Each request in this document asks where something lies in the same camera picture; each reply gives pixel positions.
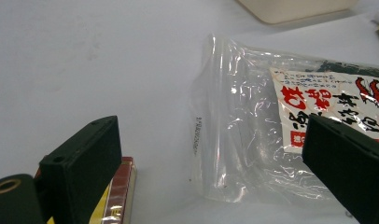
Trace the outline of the clear seaweed packet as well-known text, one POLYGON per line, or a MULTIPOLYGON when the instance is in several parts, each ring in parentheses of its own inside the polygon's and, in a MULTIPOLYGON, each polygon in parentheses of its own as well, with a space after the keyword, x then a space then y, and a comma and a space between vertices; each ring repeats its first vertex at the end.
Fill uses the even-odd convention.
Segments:
POLYGON ((206 198, 303 203, 332 195, 302 161, 311 116, 379 141, 379 67, 211 35, 191 88, 193 177, 206 198))

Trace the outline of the white plastic tray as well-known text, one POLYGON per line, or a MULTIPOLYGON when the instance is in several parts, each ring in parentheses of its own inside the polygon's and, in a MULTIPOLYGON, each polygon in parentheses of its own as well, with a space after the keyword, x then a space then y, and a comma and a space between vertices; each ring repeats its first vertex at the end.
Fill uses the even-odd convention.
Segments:
POLYGON ((263 22, 276 24, 349 9, 358 0, 237 0, 263 22))

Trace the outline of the pale table mat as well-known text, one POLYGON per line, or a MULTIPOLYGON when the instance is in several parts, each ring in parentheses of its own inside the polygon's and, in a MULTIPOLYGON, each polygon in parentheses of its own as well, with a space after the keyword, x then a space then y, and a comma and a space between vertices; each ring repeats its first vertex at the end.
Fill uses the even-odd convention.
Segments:
POLYGON ((218 203, 190 178, 189 88, 209 35, 379 65, 379 0, 269 25, 236 0, 0 0, 0 178, 37 168, 88 122, 119 119, 137 167, 131 224, 356 224, 325 209, 218 203))

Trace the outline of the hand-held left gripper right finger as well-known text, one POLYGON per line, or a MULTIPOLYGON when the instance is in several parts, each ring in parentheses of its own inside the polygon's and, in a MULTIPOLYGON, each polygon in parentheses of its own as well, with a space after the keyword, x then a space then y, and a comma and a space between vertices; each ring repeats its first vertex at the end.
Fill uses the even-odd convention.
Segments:
POLYGON ((339 121, 312 115, 303 162, 360 224, 379 224, 379 142, 339 121))

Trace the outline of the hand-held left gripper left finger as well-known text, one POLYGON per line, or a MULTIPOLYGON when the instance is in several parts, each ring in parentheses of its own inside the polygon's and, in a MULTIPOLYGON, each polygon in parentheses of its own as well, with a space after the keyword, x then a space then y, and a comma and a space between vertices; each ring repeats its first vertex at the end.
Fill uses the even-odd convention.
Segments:
POLYGON ((88 224, 120 164, 118 118, 87 124, 39 163, 43 218, 88 224))

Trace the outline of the red and yellow box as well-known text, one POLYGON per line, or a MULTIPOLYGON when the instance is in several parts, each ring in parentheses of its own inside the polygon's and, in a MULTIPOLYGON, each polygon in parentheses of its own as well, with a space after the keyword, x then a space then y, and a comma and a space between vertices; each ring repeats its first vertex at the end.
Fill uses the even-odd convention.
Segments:
MULTIPOLYGON (((133 174, 135 173, 133 159, 121 155, 121 164, 106 187, 104 194, 96 205, 88 224, 93 218, 97 224, 124 224, 128 218, 126 213, 127 205, 131 201, 128 197, 133 194, 133 174)), ((40 177, 39 167, 36 173, 36 180, 40 177)), ((48 224, 55 224, 53 219, 43 221, 48 224)))

